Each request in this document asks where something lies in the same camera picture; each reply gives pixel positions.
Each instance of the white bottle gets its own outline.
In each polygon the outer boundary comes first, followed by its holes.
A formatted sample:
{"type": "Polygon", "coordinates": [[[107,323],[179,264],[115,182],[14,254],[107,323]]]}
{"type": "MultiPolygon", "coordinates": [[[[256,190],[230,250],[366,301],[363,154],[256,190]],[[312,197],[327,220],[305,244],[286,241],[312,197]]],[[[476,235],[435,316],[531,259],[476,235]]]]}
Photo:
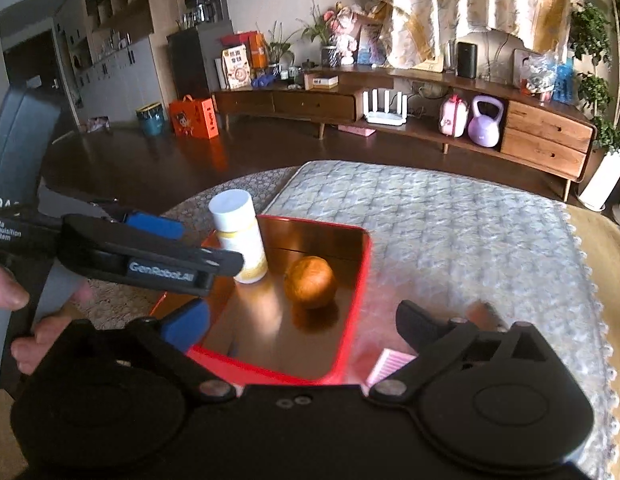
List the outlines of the white bottle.
{"type": "Polygon", "coordinates": [[[267,273],[266,253],[250,193],[229,189],[209,204],[221,247],[243,255],[243,269],[234,279],[239,283],[258,282],[267,273]]]}

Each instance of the wooden cabinet leg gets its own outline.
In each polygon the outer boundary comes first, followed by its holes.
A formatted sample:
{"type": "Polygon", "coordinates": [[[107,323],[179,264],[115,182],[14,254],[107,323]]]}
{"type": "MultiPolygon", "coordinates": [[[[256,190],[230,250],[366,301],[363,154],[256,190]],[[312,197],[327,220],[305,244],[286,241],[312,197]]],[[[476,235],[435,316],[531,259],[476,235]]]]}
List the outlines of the wooden cabinet leg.
{"type": "Polygon", "coordinates": [[[565,181],[565,189],[563,190],[563,202],[567,202],[568,201],[568,197],[570,196],[570,186],[571,185],[572,185],[572,181],[566,179],[566,181],[565,181]]]}

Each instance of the human hand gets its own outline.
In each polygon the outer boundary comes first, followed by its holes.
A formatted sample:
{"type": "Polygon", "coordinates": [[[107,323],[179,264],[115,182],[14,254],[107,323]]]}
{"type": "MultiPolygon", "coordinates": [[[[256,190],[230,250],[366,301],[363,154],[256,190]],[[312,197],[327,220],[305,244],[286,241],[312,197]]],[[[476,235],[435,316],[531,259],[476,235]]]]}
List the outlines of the human hand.
{"type": "MultiPolygon", "coordinates": [[[[74,294],[79,302],[88,301],[91,293],[87,282],[74,294]]],[[[0,308],[19,310],[28,304],[30,295],[15,279],[0,266],[0,308]]],[[[61,332],[70,324],[69,316],[51,316],[41,320],[34,329],[33,337],[15,339],[10,346],[19,371],[30,375],[52,347],[61,332]]]]}
{"type": "Polygon", "coordinates": [[[34,327],[33,337],[20,337],[10,345],[12,357],[22,374],[32,375],[57,338],[70,324],[69,316],[50,316],[34,327]]]}

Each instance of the black cabinet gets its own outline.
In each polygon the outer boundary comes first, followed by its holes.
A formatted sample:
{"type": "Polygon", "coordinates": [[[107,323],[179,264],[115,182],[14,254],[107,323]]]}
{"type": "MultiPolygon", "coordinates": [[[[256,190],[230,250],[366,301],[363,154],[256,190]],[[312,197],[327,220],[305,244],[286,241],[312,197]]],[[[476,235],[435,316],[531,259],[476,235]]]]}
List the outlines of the black cabinet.
{"type": "Polygon", "coordinates": [[[179,99],[191,95],[208,99],[221,89],[215,59],[221,57],[220,38],[234,34],[232,22],[200,23],[168,36],[168,52],[179,99]]]}

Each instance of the reflective red tray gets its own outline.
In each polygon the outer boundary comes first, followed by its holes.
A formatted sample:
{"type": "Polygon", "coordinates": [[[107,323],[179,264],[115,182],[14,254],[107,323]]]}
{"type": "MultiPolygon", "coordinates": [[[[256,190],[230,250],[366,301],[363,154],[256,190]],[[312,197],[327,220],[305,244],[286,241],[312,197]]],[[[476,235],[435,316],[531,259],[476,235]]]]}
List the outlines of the reflective red tray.
{"type": "MultiPolygon", "coordinates": [[[[258,216],[269,265],[259,282],[217,278],[205,298],[211,327],[187,355],[234,384],[339,384],[357,328],[371,241],[358,227],[258,216]],[[283,293],[289,266],[306,255],[330,264],[339,288],[334,306],[304,310],[283,293]]],[[[203,246],[219,247],[212,233],[203,246]]],[[[151,314],[161,318],[192,296],[164,294],[151,314]]]]}

